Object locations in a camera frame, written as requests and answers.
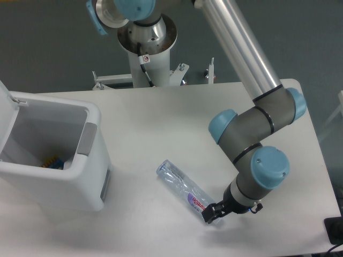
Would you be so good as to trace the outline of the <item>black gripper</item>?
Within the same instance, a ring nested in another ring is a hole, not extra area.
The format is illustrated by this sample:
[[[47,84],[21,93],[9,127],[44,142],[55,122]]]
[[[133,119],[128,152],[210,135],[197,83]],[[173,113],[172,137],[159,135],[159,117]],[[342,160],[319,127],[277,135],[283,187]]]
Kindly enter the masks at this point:
[[[206,223],[212,223],[230,213],[245,214],[250,211],[253,214],[256,214],[262,209],[263,205],[260,202],[253,206],[244,206],[238,203],[234,198],[229,198],[228,200],[222,200],[219,203],[209,204],[202,211],[202,216]]]

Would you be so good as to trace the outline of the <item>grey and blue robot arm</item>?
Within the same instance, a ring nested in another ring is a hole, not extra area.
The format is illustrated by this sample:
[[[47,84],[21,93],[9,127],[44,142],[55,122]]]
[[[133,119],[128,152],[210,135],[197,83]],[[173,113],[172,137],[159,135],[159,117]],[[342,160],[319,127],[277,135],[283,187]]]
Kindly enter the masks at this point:
[[[175,43],[177,31],[163,10],[173,1],[87,1],[86,7],[99,34],[116,29],[121,46],[131,57],[135,87],[178,86],[168,61],[155,61]],[[278,149],[261,141],[290,125],[306,112],[303,95],[285,88],[261,50],[235,1],[193,1],[202,10],[254,106],[242,114],[225,110],[208,130],[238,170],[218,203],[202,211],[206,223],[230,213],[257,213],[261,200],[289,173],[289,161]]]

